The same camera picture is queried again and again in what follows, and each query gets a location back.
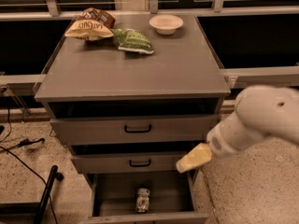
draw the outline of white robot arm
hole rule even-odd
[[[212,153],[226,157],[265,138],[275,136],[299,145],[299,91],[252,86],[235,100],[235,111],[217,124],[200,144],[177,163],[182,173],[211,160]]]

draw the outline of gray tabletop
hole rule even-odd
[[[218,97],[230,91],[193,15],[173,35],[150,27],[154,15],[121,15],[115,28],[144,31],[152,55],[118,50],[112,39],[68,37],[39,88],[37,101],[140,97]]]

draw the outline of concrete floor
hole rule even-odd
[[[11,147],[25,138],[44,137],[44,144],[21,147],[14,153],[45,179],[51,166],[58,165],[64,175],[52,190],[58,223],[79,223],[88,218],[91,190],[85,178],[77,174],[68,150],[50,131],[47,121],[14,122],[10,137],[0,145]],[[199,210],[210,216],[206,224],[299,223],[298,158],[298,147],[271,138],[232,158],[206,164],[194,187]],[[0,153],[1,203],[39,202],[43,188],[42,181],[15,158]],[[32,221],[31,216],[0,217],[1,224]],[[49,206],[43,223],[55,223]]]

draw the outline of bowl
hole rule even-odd
[[[149,24],[161,35],[173,34],[183,23],[181,18],[173,15],[158,15],[149,20]]]

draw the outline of can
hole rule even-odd
[[[136,195],[136,212],[137,213],[147,213],[150,206],[150,190],[141,188],[138,189]]]

